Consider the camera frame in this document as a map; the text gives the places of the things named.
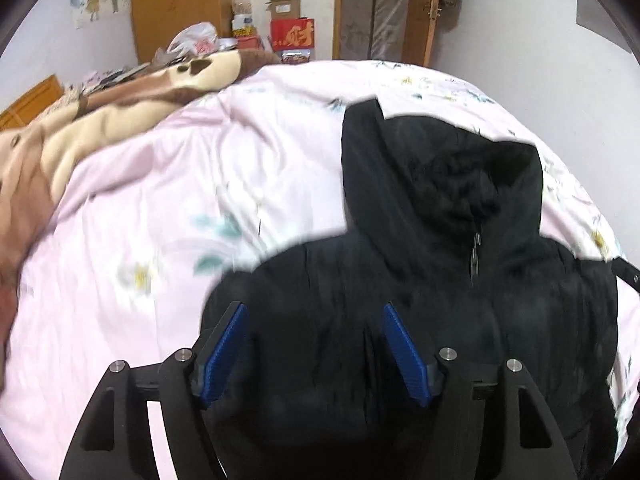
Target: red container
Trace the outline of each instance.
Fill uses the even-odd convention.
[[[274,50],[315,47],[314,20],[273,20],[271,22],[271,46]]]
[[[236,40],[238,40],[238,48],[262,48],[258,36],[239,36]]]

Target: zipper pull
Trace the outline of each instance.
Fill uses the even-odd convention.
[[[482,245],[482,238],[480,233],[476,233],[474,236],[474,246],[471,249],[471,263],[469,265],[469,274],[471,275],[471,285],[474,284],[474,278],[478,276],[479,260],[478,260],[478,247]]]

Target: blue textured pad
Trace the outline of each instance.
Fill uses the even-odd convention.
[[[427,367],[391,303],[383,309],[383,329],[409,396],[426,408],[431,402]]]
[[[225,391],[226,380],[249,329],[249,311],[240,304],[204,368],[201,402],[208,408]]]

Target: bed sheet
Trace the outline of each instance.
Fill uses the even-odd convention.
[[[38,480],[57,479],[95,385],[115,359],[160,362],[191,346],[207,293],[299,241],[342,232],[346,105],[376,96],[387,116],[428,114],[538,147],[541,232],[578,256],[620,245],[551,149],[477,88],[388,62],[313,62],[257,75],[179,110],[148,134],[81,163],[24,265],[0,427]],[[611,396],[622,450],[640,379],[640,300],[620,280]],[[161,479],[175,478],[159,407]]]

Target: metal screw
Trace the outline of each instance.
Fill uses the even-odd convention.
[[[175,354],[175,360],[180,361],[181,363],[188,361],[191,359],[193,352],[189,348],[180,348]]]
[[[114,361],[109,365],[109,371],[113,372],[114,374],[117,374],[118,372],[121,372],[124,370],[125,365],[126,365],[126,362],[124,362],[121,359],[118,359],[117,361]]]
[[[513,373],[516,373],[522,370],[522,363],[517,359],[509,359],[507,361],[507,368],[511,370]]]
[[[453,348],[449,348],[445,346],[440,349],[440,357],[442,357],[445,361],[453,361],[456,357],[458,357],[458,352],[456,352]]]

